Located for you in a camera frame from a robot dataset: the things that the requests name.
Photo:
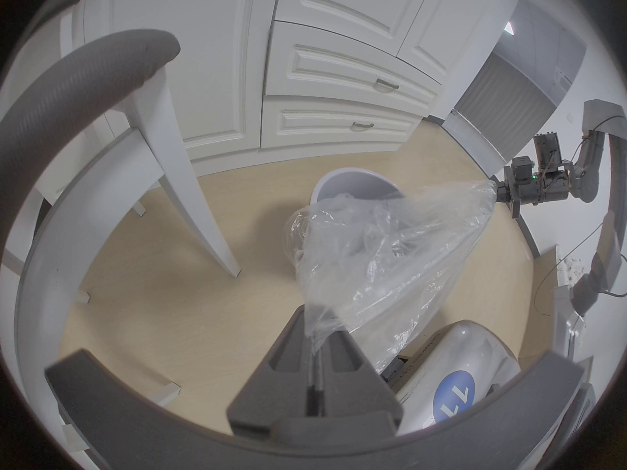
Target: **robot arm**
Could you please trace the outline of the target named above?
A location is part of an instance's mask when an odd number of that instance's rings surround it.
[[[506,202],[518,217],[521,204],[565,200],[568,194],[592,202],[599,189],[599,168],[606,133],[611,157],[609,207],[601,228],[597,251],[586,273],[571,289],[570,300],[583,317],[609,291],[621,266],[621,248],[627,226],[627,120],[623,108],[599,99],[584,103],[583,140],[576,163],[563,162],[556,133],[534,137],[539,172],[533,173],[529,157],[516,157],[504,168],[497,184],[497,201]]]

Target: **white drawer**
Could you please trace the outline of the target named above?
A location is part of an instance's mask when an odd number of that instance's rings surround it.
[[[335,98],[427,116],[442,86],[400,59],[329,31],[275,21],[267,95]]]
[[[422,117],[336,99],[266,96],[262,148],[338,142],[405,142]]]

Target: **white wall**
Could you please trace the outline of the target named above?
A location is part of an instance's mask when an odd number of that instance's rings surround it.
[[[486,10],[431,115],[444,120],[455,107],[490,56],[517,3],[518,0],[494,0]]]
[[[570,159],[581,141],[584,101],[599,98],[627,108],[627,89],[619,69],[613,63],[592,23],[573,0],[529,0],[529,2],[570,29],[587,47],[579,74],[571,89],[540,130],[557,132],[562,158]],[[519,155],[529,155],[532,160],[536,160],[533,141],[523,148]],[[566,255],[601,223],[607,212],[609,200],[609,169],[609,145],[606,140],[601,162],[599,193],[591,204],[584,204],[578,199],[569,197],[562,202],[522,206],[522,217],[536,240],[540,254],[558,244],[562,255]],[[581,259],[586,272],[590,269],[598,238],[599,232],[573,253]],[[614,292],[627,292],[627,266],[621,269]],[[575,360],[594,356],[591,382],[597,396],[600,396],[627,347],[627,300],[601,295],[596,305],[586,315],[585,321],[586,329],[581,336],[581,347],[576,350]]]

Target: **floor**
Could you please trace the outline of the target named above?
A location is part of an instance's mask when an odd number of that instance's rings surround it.
[[[181,386],[167,409],[230,433],[225,409],[302,304],[281,249],[285,220],[309,203],[318,179],[338,167],[363,167],[405,193],[485,175],[439,126],[422,122],[398,152],[333,155],[230,170],[200,178],[209,206],[239,261],[237,279],[200,246],[161,189],[130,212],[92,264],[75,303],[60,356],[86,348],[121,380],[148,396]],[[509,210],[495,214],[440,312],[435,329],[471,319],[518,354],[525,333],[533,259]]]

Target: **plastic bag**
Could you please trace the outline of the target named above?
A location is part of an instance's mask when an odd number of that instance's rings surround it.
[[[382,372],[450,293],[495,201],[492,181],[466,182],[412,198],[344,194],[295,212],[283,250],[296,268],[313,351],[344,327]]]

